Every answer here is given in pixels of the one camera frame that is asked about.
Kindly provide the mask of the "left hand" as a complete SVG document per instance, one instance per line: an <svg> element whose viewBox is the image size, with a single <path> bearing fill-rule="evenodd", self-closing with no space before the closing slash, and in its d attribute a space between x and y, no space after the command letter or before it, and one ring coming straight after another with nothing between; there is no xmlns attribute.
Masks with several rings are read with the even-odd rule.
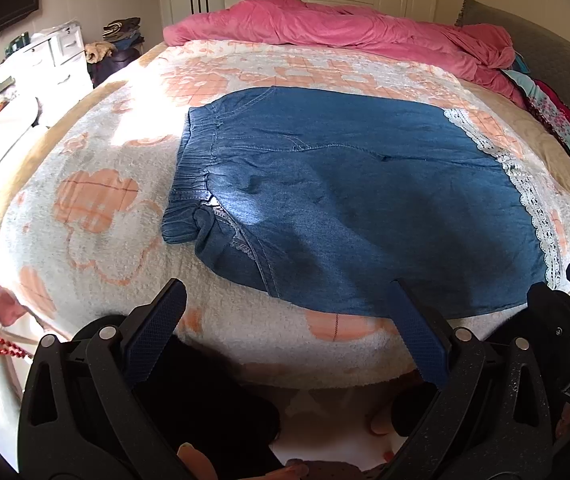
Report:
<svg viewBox="0 0 570 480"><path fill-rule="evenodd" d="M176 455L198 480L215 480L218 478L210 460L190 443L183 443L178 448ZM298 460L298 462L293 462L284 468L264 474L259 477L259 480L299 480L306 478L308 474L308 466Z"/></svg>

